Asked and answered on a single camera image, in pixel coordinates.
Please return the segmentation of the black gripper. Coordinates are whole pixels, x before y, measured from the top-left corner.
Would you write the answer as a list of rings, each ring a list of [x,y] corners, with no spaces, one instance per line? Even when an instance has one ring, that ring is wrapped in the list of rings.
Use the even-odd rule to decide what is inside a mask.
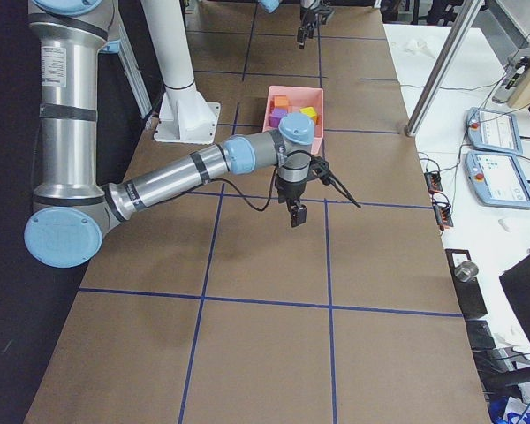
[[[300,201],[309,181],[320,179],[330,184],[329,163],[317,155],[288,154],[276,171],[274,186],[279,203],[287,205],[291,227],[296,228],[307,220],[307,207]]]
[[[314,38],[314,28],[326,25],[333,14],[334,9],[331,7],[329,1],[300,1],[300,20],[302,26],[297,31],[297,44],[299,49],[304,49],[306,41]]]

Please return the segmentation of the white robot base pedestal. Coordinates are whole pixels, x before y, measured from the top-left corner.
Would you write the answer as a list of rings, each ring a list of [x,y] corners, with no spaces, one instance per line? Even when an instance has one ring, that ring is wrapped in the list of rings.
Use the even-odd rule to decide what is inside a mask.
[[[221,106],[207,102],[196,87],[180,2],[152,0],[141,4],[164,87],[155,140],[213,143]]]

